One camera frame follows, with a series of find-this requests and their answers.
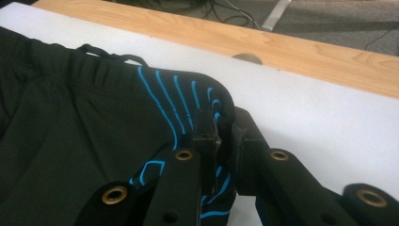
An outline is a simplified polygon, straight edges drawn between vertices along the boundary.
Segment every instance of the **black garment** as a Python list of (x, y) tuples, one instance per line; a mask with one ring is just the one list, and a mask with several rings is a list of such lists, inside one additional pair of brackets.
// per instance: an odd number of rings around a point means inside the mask
[(222, 85), (1, 27), (0, 50), (0, 225), (73, 225), (99, 187), (133, 181), (156, 153), (179, 150), (196, 109), (212, 110), (223, 140), (220, 194), (202, 197), (201, 221), (226, 224), (235, 195), (226, 166), (234, 111)]

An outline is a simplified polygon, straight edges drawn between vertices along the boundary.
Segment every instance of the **wood grain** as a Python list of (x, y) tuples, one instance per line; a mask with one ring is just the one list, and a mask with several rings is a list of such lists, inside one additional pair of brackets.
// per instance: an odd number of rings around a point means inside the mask
[(399, 98), (399, 57), (98, 0), (40, 0), (34, 7)]

